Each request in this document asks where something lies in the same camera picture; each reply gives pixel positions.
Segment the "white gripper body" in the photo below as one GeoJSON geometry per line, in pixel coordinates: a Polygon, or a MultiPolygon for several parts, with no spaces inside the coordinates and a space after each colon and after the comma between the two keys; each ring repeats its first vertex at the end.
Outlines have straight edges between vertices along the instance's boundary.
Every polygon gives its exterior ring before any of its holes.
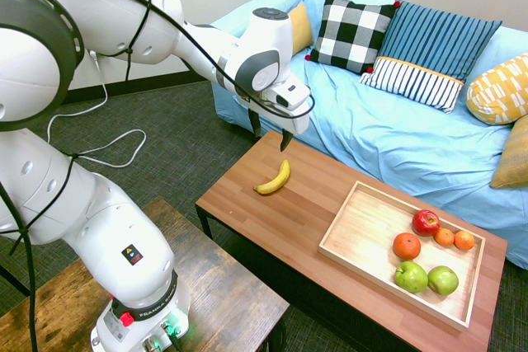
{"type": "Polygon", "coordinates": [[[262,91],[266,106],[263,115],[292,133],[302,134],[309,127],[310,90],[295,75],[262,91]]]}

